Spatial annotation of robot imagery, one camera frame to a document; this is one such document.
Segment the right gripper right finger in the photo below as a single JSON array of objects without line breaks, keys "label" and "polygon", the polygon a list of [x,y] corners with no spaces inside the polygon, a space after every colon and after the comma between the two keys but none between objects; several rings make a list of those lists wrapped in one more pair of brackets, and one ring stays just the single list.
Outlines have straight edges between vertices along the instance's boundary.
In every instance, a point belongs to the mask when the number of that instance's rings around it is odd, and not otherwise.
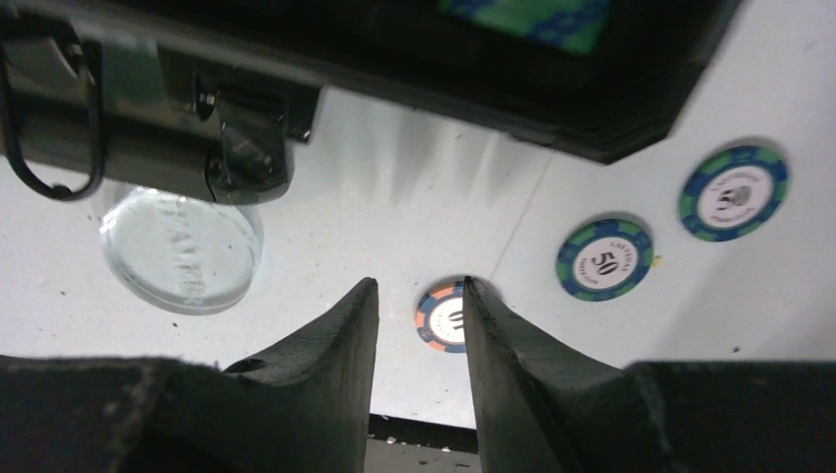
[{"label": "right gripper right finger", "polygon": [[466,278],[463,324],[486,472],[831,472],[829,362],[617,369]]}]

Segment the clear dealer button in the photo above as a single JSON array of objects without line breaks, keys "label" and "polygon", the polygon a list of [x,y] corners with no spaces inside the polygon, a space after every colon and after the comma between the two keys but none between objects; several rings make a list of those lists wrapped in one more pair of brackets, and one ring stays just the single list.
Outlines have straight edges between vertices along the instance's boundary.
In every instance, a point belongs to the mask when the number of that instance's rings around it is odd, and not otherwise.
[{"label": "clear dealer button", "polygon": [[263,250],[256,211],[128,184],[109,198],[99,229],[104,260],[134,296],[189,316],[246,296]]}]

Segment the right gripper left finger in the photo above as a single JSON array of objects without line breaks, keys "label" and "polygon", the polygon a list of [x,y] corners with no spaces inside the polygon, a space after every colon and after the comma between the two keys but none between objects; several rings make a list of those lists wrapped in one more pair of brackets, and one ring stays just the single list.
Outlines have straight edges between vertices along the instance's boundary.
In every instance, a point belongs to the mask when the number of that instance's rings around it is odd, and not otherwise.
[{"label": "right gripper left finger", "polygon": [[220,370],[167,358],[1,360],[5,472],[360,472],[379,331],[361,280]]}]

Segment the black poker case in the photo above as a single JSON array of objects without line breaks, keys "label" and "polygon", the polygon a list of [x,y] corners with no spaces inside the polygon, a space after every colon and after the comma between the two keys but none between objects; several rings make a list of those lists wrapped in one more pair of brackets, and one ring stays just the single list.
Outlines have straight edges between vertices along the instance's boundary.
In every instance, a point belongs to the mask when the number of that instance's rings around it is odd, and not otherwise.
[{"label": "black poker case", "polygon": [[110,178],[260,204],[337,88],[610,165],[669,134],[739,7],[609,1],[577,55],[438,2],[5,1],[1,152],[51,200]]}]

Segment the green blue 50 chip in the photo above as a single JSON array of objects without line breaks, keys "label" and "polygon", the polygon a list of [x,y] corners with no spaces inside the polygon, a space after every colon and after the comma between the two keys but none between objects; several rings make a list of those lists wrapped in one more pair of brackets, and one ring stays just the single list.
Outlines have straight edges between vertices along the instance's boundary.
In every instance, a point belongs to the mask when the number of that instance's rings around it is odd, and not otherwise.
[{"label": "green blue 50 chip", "polygon": [[584,302],[614,300],[648,275],[655,251],[650,233],[626,219],[608,218],[575,229],[560,246],[555,272],[562,288]]},{"label": "green blue 50 chip", "polygon": [[678,198],[680,224],[707,242],[745,237],[780,209],[790,188],[784,155],[763,145],[738,145],[701,163]]}]

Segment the purple green chip stack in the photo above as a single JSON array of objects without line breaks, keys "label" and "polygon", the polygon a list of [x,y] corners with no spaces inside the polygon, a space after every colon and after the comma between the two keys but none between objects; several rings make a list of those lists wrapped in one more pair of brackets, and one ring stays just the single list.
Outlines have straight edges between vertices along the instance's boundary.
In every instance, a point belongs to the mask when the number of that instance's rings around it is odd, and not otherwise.
[{"label": "purple green chip stack", "polygon": [[586,55],[610,13],[606,0],[449,0],[437,9],[478,27]]}]

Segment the brown white poker chip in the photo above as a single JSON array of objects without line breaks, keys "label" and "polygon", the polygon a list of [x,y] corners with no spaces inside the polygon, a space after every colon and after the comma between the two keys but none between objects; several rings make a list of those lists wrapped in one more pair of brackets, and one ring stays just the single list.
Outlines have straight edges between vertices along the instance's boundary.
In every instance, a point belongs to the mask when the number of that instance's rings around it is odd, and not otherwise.
[{"label": "brown white poker chip", "polygon": [[419,299],[414,324],[419,338],[431,348],[450,354],[466,352],[463,292],[464,282],[453,280],[431,287]]}]

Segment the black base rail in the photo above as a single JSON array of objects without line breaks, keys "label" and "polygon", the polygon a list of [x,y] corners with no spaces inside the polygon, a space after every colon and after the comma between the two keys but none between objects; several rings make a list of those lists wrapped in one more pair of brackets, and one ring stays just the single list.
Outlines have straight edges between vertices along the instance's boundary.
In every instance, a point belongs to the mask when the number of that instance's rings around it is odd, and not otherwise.
[{"label": "black base rail", "polygon": [[473,429],[371,414],[368,435],[371,439],[405,442],[419,446],[476,454],[477,433]]}]

